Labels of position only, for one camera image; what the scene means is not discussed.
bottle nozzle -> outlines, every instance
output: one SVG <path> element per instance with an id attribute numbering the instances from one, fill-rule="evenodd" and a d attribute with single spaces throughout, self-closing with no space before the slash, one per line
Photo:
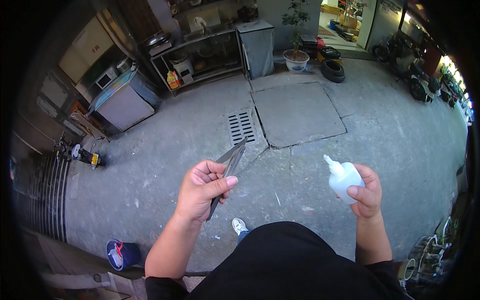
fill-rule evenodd
<path id="1" fill-rule="evenodd" d="M 324 159 L 328 163 L 328 166 L 330 168 L 330 172 L 334 174 L 335 176 L 342 176 L 343 175 L 343 166 L 337 162 L 332 160 L 328 155 L 324 154 Z"/>

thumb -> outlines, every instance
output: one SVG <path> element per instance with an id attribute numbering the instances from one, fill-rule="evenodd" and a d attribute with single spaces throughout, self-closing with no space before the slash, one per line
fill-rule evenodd
<path id="1" fill-rule="evenodd" d="M 230 191 L 239 182 L 235 176 L 220 178 L 201 186 L 204 197 L 213 199 L 221 194 Z"/>
<path id="2" fill-rule="evenodd" d="M 350 185 L 347 194 L 365 206 L 372 205 L 372 199 L 375 199 L 372 191 L 359 185 Z"/>

white plastic bottle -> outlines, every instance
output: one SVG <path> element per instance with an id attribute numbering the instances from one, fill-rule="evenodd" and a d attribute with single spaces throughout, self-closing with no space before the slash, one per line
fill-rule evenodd
<path id="1" fill-rule="evenodd" d="M 340 164 L 332 160 L 328 155 L 324 154 L 324 159 L 330 167 L 330 178 L 328 184 L 336 192 L 336 194 L 345 201 L 346 204 L 354 204 L 357 200 L 353 199 L 347 194 L 347 189 L 350 185 L 359 185 L 365 187 L 365 183 L 361 178 L 357 169 L 352 163 Z"/>

hand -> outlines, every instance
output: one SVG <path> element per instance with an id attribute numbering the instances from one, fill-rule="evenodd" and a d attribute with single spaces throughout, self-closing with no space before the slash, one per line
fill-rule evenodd
<path id="1" fill-rule="evenodd" d="M 363 219 L 370 219 L 380 213 L 382 201 L 382 187 L 377 173 L 367 166 L 353 163 L 365 183 L 365 187 L 350 185 L 347 194 L 357 200 L 350 204 L 353 213 Z"/>
<path id="2" fill-rule="evenodd" d="M 225 203 L 229 191 L 238 183 L 235 176 L 222 178 L 226 167 L 207 159 L 188 170 L 180 186 L 175 214 L 189 221 L 207 220 L 212 199 L 222 195 L 220 203 Z"/>

yellow license plate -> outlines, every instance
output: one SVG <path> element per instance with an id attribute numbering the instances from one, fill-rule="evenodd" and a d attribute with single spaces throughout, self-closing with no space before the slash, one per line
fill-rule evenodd
<path id="1" fill-rule="evenodd" d="M 92 154 L 92 165 L 96 166 L 97 161 L 98 161 L 98 154 L 93 153 Z"/>

